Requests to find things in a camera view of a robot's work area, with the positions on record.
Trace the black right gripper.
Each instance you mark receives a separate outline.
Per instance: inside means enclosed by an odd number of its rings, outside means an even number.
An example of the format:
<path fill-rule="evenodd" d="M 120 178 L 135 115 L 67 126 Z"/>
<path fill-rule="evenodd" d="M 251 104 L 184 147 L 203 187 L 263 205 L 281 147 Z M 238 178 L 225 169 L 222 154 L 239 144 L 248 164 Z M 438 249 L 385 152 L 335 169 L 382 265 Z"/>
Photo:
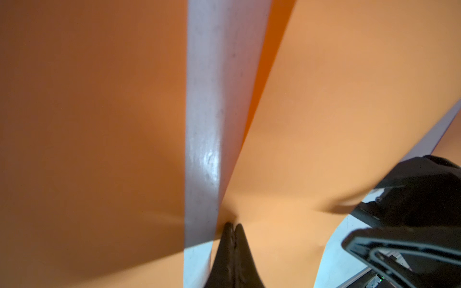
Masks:
<path fill-rule="evenodd" d="M 461 168 L 436 156 L 399 163 L 376 186 L 383 194 L 351 215 L 373 229 L 342 248 L 397 288 L 461 285 Z"/>

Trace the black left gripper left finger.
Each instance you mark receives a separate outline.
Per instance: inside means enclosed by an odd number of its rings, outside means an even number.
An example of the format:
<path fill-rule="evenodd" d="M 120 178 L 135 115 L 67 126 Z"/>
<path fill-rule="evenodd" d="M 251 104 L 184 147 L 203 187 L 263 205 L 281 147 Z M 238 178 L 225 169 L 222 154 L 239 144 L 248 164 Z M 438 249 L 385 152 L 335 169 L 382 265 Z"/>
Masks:
<path fill-rule="evenodd" d="M 224 226 L 215 260 L 204 288 L 234 287 L 234 254 L 234 225 L 230 222 L 227 222 Z"/>

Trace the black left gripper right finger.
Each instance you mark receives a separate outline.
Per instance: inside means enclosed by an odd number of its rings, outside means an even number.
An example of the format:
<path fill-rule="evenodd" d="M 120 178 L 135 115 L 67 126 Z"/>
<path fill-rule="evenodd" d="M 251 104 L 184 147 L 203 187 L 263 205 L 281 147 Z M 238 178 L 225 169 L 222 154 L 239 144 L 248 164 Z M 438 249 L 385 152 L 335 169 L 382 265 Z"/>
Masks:
<path fill-rule="evenodd" d="M 234 287 L 264 288 L 242 224 L 235 227 Z"/>

